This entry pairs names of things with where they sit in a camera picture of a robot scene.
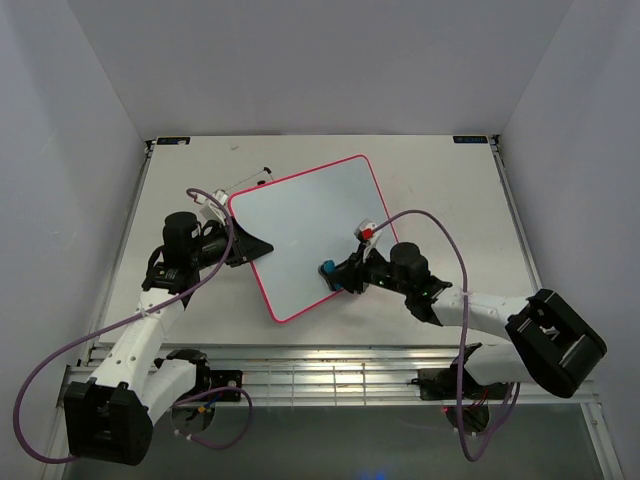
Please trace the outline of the blue bone-shaped eraser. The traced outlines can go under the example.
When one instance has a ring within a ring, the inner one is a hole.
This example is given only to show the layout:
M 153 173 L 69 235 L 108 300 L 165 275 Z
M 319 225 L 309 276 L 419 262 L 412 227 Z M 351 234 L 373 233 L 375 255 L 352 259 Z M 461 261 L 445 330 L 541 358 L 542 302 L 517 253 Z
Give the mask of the blue bone-shaped eraser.
M 342 289 L 342 285 L 338 282 L 339 275 L 336 273 L 336 265 L 333 260 L 324 261 L 319 266 L 318 272 L 330 291 L 337 292 Z

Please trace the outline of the pink framed whiteboard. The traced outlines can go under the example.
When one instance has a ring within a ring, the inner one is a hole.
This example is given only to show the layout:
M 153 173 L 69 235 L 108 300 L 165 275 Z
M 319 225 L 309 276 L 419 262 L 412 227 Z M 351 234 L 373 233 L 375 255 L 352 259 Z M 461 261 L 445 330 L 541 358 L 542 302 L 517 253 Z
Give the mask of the pink framed whiteboard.
M 356 251 L 356 230 L 389 212 L 364 155 L 314 167 L 230 196 L 228 208 L 248 234 L 273 246 L 251 262 L 272 319 L 288 322 L 337 293 L 318 267 Z

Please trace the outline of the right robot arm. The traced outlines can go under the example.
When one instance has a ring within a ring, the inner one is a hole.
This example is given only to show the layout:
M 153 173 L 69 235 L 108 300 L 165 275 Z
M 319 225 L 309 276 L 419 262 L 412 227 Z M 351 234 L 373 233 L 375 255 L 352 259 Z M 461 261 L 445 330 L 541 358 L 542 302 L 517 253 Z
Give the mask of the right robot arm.
M 429 269 L 417 245 L 401 242 L 383 257 L 360 245 L 346 260 L 325 261 L 319 274 L 331 290 L 361 294 L 374 286 L 403 296 L 417 320 L 500 338 L 465 344 L 451 366 L 427 381 L 435 398 L 460 394 L 476 399 L 489 390 L 502 395 L 511 383 L 537 384 L 571 397 L 607 353 L 603 338 L 555 291 L 529 297 L 466 293 Z

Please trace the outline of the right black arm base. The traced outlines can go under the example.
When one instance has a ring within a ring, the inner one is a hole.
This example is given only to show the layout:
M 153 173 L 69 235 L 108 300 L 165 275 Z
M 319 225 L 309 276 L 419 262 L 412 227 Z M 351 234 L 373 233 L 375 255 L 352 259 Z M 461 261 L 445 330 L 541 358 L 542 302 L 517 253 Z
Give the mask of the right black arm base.
M 410 384 L 419 388 L 422 400 L 454 400 L 457 397 L 458 372 L 456 368 L 420 369 Z M 477 399 L 483 387 L 469 374 L 463 372 L 461 395 L 465 399 Z

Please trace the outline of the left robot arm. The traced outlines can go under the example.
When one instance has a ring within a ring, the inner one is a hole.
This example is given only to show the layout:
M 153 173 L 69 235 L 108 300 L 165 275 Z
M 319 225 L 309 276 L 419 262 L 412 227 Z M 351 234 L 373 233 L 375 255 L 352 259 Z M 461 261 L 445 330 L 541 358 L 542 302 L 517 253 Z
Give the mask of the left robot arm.
M 224 384 L 195 349 L 158 353 L 186 311 L 202 270 L 237 267 L 273 252 L 273 246 L 237 223 L 201 223 L 191 212 L 166 217 L 163 243 L 150 256 L 142 283 L 140 319 L 123 330 L 105 360 L 84 382 L 72 382 L 63 398 L 72 456 L 137 465 L 154 426 L 182 398 L 234 401 L 240 392 Z

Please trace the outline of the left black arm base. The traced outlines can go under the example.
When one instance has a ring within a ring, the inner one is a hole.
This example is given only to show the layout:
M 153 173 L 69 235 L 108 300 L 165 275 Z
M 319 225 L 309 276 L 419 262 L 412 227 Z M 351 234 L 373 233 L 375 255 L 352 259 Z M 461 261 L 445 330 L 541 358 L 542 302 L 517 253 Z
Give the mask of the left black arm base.
M 190 396 L 209 391 L 211 389 L 221 389 L 223 387 L 241 388 L 243 385 L 242 370 L 211 370 L 204 368 L 196 373 L 196 383 L 188 394 Z M 202 398 L 203 402 L 237 402 L 242 394 L 235 390 L 224 390 L 208 394 Z

